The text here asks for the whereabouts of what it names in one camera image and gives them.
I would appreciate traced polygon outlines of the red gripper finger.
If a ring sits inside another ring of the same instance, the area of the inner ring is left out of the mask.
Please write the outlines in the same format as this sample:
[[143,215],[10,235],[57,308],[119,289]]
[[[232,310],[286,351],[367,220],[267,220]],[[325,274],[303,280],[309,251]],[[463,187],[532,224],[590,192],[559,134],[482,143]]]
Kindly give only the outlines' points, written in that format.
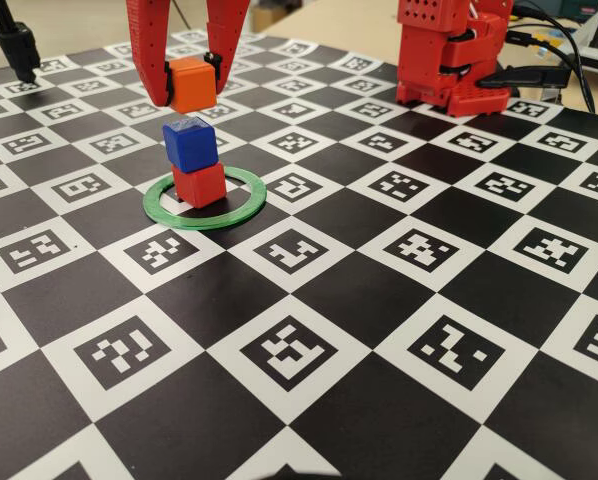
[[227,83],[249,4],[249,0],[206,1],[208,51],[204,61],[215,70],[217,95]]
[[165,60],[169,9],[166,0],[126,0],[133,62],[149,97],[161,107],[171,98]]

